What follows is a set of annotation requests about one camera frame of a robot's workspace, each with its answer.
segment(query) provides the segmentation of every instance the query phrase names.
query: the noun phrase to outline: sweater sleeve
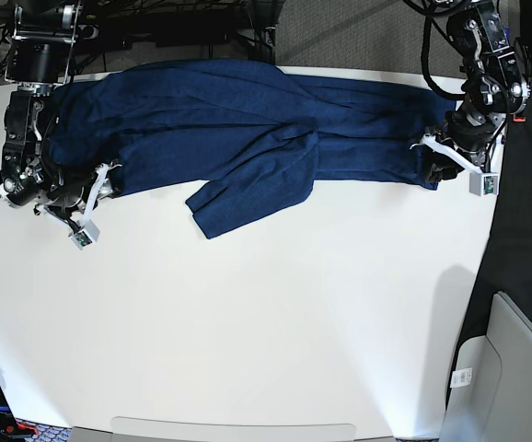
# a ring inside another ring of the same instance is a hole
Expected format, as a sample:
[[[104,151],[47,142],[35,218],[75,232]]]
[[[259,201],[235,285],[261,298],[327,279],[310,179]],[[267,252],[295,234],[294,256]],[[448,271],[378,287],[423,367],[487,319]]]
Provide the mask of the sweater sleeve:
[[[186,202],[208,239],[300,204],[313,190],[315,124],[277,126],[248,149],[259,153],[221,180],[205,184]]]

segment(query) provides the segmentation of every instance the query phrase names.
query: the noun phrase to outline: navy blue sweater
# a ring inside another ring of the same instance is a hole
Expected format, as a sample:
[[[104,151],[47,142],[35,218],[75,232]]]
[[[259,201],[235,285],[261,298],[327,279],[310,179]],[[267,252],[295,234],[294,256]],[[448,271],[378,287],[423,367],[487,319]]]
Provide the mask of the navy blue sweater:
[[[123,195],[210,181],[187,205],[214,238],[302,203],[314,180],[435,189],[411,140],[453,108],[416,87],[287,76],[249,61],[149,64],[74,83],[51,153],[77,168],[119,159],[111,177]]]

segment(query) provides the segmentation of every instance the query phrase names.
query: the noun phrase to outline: white tabletop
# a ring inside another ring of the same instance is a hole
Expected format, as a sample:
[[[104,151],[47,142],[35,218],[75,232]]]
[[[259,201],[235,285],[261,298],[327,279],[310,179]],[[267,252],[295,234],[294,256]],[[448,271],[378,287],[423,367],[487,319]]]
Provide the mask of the white tabletop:
[[[0,156],[13,89],[0,87]],[[201,186],[102,204],[100,241],[82,252],[0,201],[0,379],[15,416],[437,436],[495,199],[470,194],[467,175],[438,192],[319,181],[305,203],[209,241],[184,203]]]

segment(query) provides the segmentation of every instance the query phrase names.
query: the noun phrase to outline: blue knit garment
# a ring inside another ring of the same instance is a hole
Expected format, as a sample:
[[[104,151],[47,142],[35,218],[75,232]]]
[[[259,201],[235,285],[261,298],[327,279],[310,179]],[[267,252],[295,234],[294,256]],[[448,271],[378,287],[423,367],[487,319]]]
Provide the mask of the blue knit garment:
[[[72,168],[118,159],[111,178],[122,195],[210,181],[187,205],[215,238],[302,203],[314,180],[434,190],[411,141],[454,105],[416,87],[288,76],[243,60],[149,64],[74,83],[51,154]]]

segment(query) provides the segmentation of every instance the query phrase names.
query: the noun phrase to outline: white label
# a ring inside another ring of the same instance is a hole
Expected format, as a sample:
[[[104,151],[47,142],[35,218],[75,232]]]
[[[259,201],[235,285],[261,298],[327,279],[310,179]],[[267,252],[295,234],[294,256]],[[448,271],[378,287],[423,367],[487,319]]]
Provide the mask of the white label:
[[[459,389],[460,387],[466,387],[467,385],[470,385],[470,382],[472,382],[472,368],[458,370],[452,374],[450,388]]]

